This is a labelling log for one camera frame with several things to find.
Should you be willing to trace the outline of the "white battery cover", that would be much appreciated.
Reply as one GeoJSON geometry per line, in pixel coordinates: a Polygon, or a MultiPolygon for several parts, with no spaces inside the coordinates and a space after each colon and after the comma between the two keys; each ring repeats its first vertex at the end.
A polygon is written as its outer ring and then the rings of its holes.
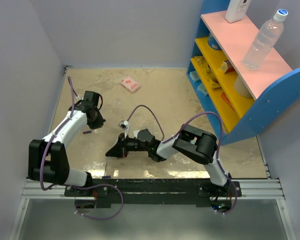
{"type": "Polygon", "coordinates": [[[133,136],[134,136],[135,138],[137,138],[137,137],[138,137],[138,133],[139,133],[139,130],[134,130],[134,131],[133,131],[133,136]]]}

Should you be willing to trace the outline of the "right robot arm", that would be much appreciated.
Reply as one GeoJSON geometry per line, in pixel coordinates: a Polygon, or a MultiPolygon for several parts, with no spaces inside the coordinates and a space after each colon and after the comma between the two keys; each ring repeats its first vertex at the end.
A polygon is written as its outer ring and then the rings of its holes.
{"type": "Polygon", "coordinates": [[[181,153],[192,161],[204,165],[213,184],[213,192],[220,197],[225,196],[230,190],[230,175],[224,170],[217,159],[217,138],[212,133],[197,127],[187,125],[182,127],[176,137],[167,142],[155,138],[145,128],[137,130],[134,137],[121,133],[117,142],[105,154],[111,158],[126,158],[129,152],[147,152],[148,157],[160,163],[169,157],[181,153]]]}

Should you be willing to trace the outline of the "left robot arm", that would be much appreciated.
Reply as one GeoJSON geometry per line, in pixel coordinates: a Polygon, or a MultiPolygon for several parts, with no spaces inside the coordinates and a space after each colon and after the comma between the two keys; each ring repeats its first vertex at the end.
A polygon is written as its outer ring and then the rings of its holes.
{"type": "Polygon", "coordinates": [[[94,91],[86,91],[82,99],[73,102],[62,122],[42,139],[34,139],[28,148],[28,178],[54,185],[76,186],[82,196],[94,190],[89,172],[73,169],[69,165],[66,148],[74,137],[88,126],[90,130],[102,128],[106,120],[100,110],[103,97],[94,91]]]}

